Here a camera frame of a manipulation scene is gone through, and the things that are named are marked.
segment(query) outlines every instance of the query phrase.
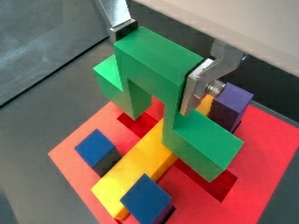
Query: green building block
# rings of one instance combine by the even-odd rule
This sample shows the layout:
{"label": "green building block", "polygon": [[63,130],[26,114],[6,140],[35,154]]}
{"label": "green building block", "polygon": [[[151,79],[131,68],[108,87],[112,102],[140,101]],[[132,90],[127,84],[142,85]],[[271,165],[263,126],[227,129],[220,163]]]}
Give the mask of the green building block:
{"label": "green building block", "polygon": [[163,144],[212,181],[227,169],[243,142],[196,110],[179,113],[184,76],[202,56],[140,27],[115,43],[112,55],[94,69],[107,98],[138,118],[151,96],[164,104]]}

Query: toy block structure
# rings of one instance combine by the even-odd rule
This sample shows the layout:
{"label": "toy block structure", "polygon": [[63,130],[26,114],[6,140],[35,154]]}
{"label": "toy block structure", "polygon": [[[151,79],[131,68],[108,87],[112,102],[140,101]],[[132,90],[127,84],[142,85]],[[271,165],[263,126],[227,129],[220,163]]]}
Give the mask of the toy block structure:
{"label": "toy block structure", "polygon": [[253,97],[249,91],[227,83],[223,92],[214,98],[210,119],[230,132],[239,126]]}
{"label": "toy block structure", "polygon": [[208,117],[179,113],[186,74],[202,57],[139,27],[115,43],[116,55],[94,70],[106,97],[136,119],[151,105],[164,104],[163,144],[212,181],[227,169],[243,145]]}
{"label": "toy block structure", "polygon": [[[160,103],[159,107],[156,105],[154,102],[154,108],[159,108],[163,112]],[[147,110],[147,114],[159,120],[160,116],[155,116],[154,110]],[[140,138],[118,120],[122,114],[123,111],[110,102],[50,151],[50,158],[58,167],[58,172],[64,176],[98,222],[103,224],[118,223],[90,190],[100,177],[82,159],[75,147],[94,130],[100,130],[116,145],[122,155],[126,155]],[[160,178],[159,186],[172,196],[172,204],[176,208],[167,223],[202,221],[204,223],[258,223],[298,148],[299,129],[249,105],[242,131],[237,135],[247,143],[229,167],[238,181],[223,203],[211,197],[211,192],[207,193],[206,188],[199,187],[175,165]],[[134,215],[123,223],[136,224]]]}
{"label": "toy block structure", "polygon": [[[206,116],[210,116],[212,101],[214,97],[207,94],[196,108]],[[208,182],[180,159],[176,160],[174,165],[219,202],[226,199],[238,181],[238,177],[229,170]]]}
{"label": "toy block structure", "polygon": [[143,174],[158,181],[176,161],[176,156],[162,143],[163,126],[162,120],[91,189],[118,220],[123,221],[130,215],[120,199]]}
{"label": "toy block structure", "polygon": [[76,146],[88,166],[103,177],[122,158],[116,146],[96,129]]}
{"label": "toy block structure", "polygon": [[164,223],[174,210],[171,196],[146,174],[120,201],[142,224]]}

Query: red base plate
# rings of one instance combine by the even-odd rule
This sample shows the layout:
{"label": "red base plate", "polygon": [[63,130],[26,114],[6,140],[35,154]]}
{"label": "red base plate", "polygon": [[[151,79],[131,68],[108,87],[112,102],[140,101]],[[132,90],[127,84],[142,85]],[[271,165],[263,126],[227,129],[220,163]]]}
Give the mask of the red base plate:
{"label": "red base plate", "polygon": [[[99,129],[122,155],[139,136],[118,120],[122,110],[110,103],[50,152],[51,159],[102,224],[116,223],[91,192],[100,177],[75,151],[87,135]],[[159,120],[163,105],[155,101],[147,114]],[[176,208],[167,223],[257,223],[299,145],[299,130],[249,106],[235,135],[246,142],[229,171],[238,177],[220,203],[174,166],[159,181]],[[132,215],[123,223],[138,223]]]}

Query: silver bracket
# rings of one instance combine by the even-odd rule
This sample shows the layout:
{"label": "silver bracket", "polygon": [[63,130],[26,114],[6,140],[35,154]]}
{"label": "silver bracket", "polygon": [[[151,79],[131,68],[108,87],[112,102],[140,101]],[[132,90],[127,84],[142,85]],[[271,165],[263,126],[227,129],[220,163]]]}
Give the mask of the silver bracket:
{"label": "silver bracket", "polygon": [[180,107],[184,116],[200,105],[206,94],[220,94],[224,83],[216,79],[231,73],[246,58],[246,54],[238,48],[218,39],[214,41],[210,55],[211,58],[194,68],[187,77]]}
{"label": "silver bracket", "polygon": [[127,0],[96,0],[102,16],[110,27],[110,41],[114,44],[138,28],[138,22],[131,18]]}

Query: gray background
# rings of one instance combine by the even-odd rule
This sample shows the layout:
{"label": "gray background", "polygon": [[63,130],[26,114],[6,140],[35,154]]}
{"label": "gray background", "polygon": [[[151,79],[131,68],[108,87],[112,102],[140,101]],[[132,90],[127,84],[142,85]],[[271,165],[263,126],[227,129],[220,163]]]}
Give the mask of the gray background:
{"label": "gray background", "polygon": [[6,191],[0,186],[0,224],[16,224],[15,212],[6,197]]}
{"label": "gray background", "polygon": [[0,105],[107,35],[94,0],[0,0]]}
{"label": "gray background", "polygon": [[298,223],[299,201],[299,149],[285,172],[274,196],[267,204],[259,223]]}

